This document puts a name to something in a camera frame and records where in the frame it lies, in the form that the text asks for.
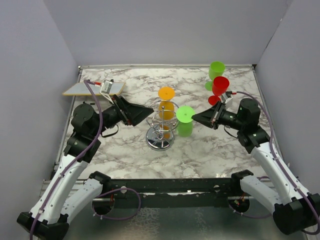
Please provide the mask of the green wine glass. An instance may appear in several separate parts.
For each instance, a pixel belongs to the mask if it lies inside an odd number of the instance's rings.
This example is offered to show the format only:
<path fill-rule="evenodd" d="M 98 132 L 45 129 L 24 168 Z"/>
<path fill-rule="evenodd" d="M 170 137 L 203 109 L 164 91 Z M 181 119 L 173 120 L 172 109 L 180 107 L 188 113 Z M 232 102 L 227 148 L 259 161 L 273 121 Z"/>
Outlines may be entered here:
<path fill-rule="evenodd" d="M 193 132 L 193 119 L 195 110 L 190 106 L 181 106 L 176 111 L 178 120 L 177 133 L 180 137 L 189 137 Z"/>
<path fill-rule="evenodd" d="M 221 61 L 214 61 L 210 64 L 209 70 L 208 70 L 209 81 L 205 83 L 205 89 L 207 91 L 210 91 L 210 92 L 212 91 L 213 80 L 216 77 L 222 76 L 225 69 L 226 69 L 226 66 Z"/>

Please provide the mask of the red wine glass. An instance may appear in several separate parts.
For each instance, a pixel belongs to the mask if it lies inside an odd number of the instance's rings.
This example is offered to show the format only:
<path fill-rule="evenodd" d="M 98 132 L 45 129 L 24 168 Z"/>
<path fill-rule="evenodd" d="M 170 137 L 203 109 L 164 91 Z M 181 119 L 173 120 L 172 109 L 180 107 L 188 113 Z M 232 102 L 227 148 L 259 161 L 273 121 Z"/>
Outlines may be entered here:
<path fill-rule="evenodd" d="M 224 76 L 217 76 L 212 83 L 213 95 L 208 98 L 208 103 L 214 106 L 217 102 L 221 101 L 221 96 L 229 88 L 230 82 Z"/>

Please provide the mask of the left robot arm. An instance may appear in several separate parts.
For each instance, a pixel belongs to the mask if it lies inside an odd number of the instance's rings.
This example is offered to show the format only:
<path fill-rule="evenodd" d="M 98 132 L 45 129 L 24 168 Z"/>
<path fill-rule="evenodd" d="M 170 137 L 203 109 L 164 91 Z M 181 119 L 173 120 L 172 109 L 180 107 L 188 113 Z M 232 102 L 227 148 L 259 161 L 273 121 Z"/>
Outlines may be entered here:
<path fill-rule="evenodd" d="M 106 129 L 119 122 L 136 126 L 151 115 L 150 107 L 130 103 L 122 96 L 114 95 L 109 108 L 98 110 L 87 103 L 73 111 L 73 132 L 66 142 L 64 155 L 58 169 L 34 207 L 22 212 L 17 223 L 28 233 L 29 238 L 61 240 L 68 232 L 75 216 L 95 197 L 106 197 L 111 190 L 108 177 L 88 179 L 74 194 L 70 194 L 81 173 L 87 168 L 101 142 L 98 138 Z"/>

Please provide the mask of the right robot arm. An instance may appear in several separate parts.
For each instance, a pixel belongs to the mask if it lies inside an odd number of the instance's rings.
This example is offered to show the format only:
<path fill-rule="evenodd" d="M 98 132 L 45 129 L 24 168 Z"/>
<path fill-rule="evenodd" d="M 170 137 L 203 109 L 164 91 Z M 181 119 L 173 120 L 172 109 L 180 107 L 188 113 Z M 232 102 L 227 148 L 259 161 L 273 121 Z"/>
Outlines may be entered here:
<path fill-rule="evenodd" d="M 239 143 L 260 164 L 274 186 L 269 188 L 252 172 L 243 170 L 232 174 L 230 191 L 236 196 L 246 193 L 254 197 L 269 211 L 283 234 L 305 232 L 320 224 L 320 195 L 304 187 L 275 151 L 271 137 L 259 125 L 260 113 L 256 100 L 244 98 L 237 113 L 218 102 L 192 119 L 211 129 L 223 125 L 236 130 Z"/>

